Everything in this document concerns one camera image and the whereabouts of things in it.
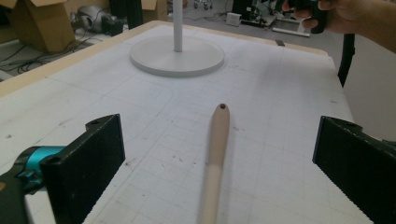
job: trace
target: cable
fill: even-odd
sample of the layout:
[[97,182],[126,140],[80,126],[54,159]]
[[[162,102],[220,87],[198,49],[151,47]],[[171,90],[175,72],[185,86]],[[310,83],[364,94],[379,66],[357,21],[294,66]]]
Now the cable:
[[[97,12],[96,14],[96,18],[95,20],[92,22],[92,26],[96,23],[99,13],[102,12],[103,10],[100,10]],[[62,57],[65,54],[71,53],[71,52],[75,52],[77,50],[80,49],[80,47],[86,43],[88,40],[93,39],[97,34],[92,35],[86,39],[84,39],[83,41],[79,41],[81,39],[83,39],[85,37],[85,35],[87,34],[87,30],[88,27],[84,27],[84,33],[83,36],[80,37],[77,40],[73,40],[71,41],[69,44],[66,45],[65,50],[59,53],[54,53],[54,54],[49,54],[49,53],[42,53],[37,57],[34,57],[32,59],[26,59],[26,60],[18,60],[18,61],[14,61],[11,63],[6,63],[3,65],[0,65],[0,69],[5,71],[5,72],[11,72],[14,70],[17,70],[18,74],[22,74],[25,72],[28,72],[31,70],[31,67],[35,64],[38,64],[38,66],[44,65],[46,63],[50,63],[51,59],[57,58],[57,57]],[[75,45],[73,48],[70,48],[70,46],[74,43],[78,42],[77,45]],[[0,62],[5,62],[6,60],[12,58],[13,56],[15,56],[16,54],[18,54],[22,49],[24,49],[26,46],[22,46],[20,49],[18,49],[16,52],[14,52],[13,54],[11,54],[10,56],[8,56],[7,58],[5,58],[4,60],[1,60]]]
[[207,20],[207,21],[219,21],[219,19],[221,19],[221,21],[226,21],[226,18],[227,18],[227,12],[220,12],[220,11],[213,14],[212,17],[199,17],[196,19],[183,17],[183,19],[191,20],[191,21],[198,21],[198,20],[202,20],[202,19]]
[[22,47],[20,47],[19,49],[17,49],[17,51],[15,51],[13,54],[11,54],[10,56],[6,57],[3,60],[0,60],[0,62],[4,62],[12,57],[14,57],[15,55],[17,55],[21,50],[23,50],[26,47],[26,45],[23,45]]

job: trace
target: finger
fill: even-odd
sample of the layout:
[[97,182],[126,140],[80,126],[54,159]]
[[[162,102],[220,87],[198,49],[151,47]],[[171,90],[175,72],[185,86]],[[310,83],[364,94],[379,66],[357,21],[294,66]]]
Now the finger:
[[318,2],[318,7],[320,10],[331,10],[335,8],[335,3],[332,0],[320,0]]
[[297,19],[308,19],[312,16],[312,11],[308,9],[294,9],[294,17]]
[[283,11],[289,11],[290,10],[290,5],[289,5],[289,1],[286,0],[283,5],[282,5],[282,10]]
[[312,29],[318,25],[317,20],[305,20],[302,22],[302,25],[305,29]]

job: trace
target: white round base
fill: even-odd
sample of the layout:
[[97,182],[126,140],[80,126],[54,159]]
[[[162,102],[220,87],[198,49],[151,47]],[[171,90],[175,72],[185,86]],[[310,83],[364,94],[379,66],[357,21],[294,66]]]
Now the white round base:
[[131,59],[137,68],[153,75],[196,77],[220,68],[224,51],[211,42],[184,36],[182,52],[175,52],[172,36],[158,36],[135,44]]

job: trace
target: floor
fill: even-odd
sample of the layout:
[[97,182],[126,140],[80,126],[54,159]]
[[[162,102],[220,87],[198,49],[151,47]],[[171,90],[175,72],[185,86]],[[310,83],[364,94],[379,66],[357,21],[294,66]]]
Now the floor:
[[[320,35],[301,37],[276,33],[272,27],[297,30],[298,25],[276,21],[269,28],[253,27],[241,24],[238,27],[227,25],[225,12],[233,8],[232,0],[213,0],[213,8],[205,10],[202,2],[198,8],[193,7],[190,0],[183,10],[183,23],[208,29],[220,30],[241,35],[250,35],[259,38],[282,40],[285,43],[323,49],[333,58],[336,68],[339,67],[342,54],[343,36],[324,32]],[[96,36],[91,36],[93,41],[101,41]],[[17,55],[8,58],[17,50]],[[364,127],[371,135],[388,140],[396,139],[396,57],[395,54],[385,50],[364,37],[356,37],[356,55],[352,62],[348,79],[345,85],[346,98],[348,99],[355,122]],[[34,69],[50,60],[63,57],[59,55],[42,55],[29,48],[21,48],[18,41],[0,45],[0,69],[5,70],[4,76],[17,76],[19,73]]]

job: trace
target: equipment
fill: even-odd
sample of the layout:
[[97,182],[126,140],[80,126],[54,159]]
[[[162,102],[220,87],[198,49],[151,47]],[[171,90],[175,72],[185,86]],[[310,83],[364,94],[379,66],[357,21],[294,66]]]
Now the equipment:
[[320,120],[313,162],[376,224],[396,223],[396,142],[379,141],[362,127]]
[[117,18],[126,18],[127,8],[126,8],[126,0],[110,0],[110,10],[113,16]]
[[245,0],[233,1],[233,13],[241,15],[241,20],[250,21],[252,2]]
[[67,147],[30,147],[0,176],[2,224],[32,223],[24,199],[46,188],[57,223],[82,223],[125,160],[120,115],[86,124]]
[[241,15],[232,12],[227,13],[226,23],[232,26],[239,26],[241,24]]
[[104,32],[103,21],[106,21],[107,25],[115,22],[111,15],[105,13],[99,6],[80,7],[77,14],[75,12],[70,14],[70,20],[75,31],[78,28],[83,28],[97,34]]
[[194,8],[198,8],[198,3],[204,3],[204,9],[213,8],[212,0],[194,0]]

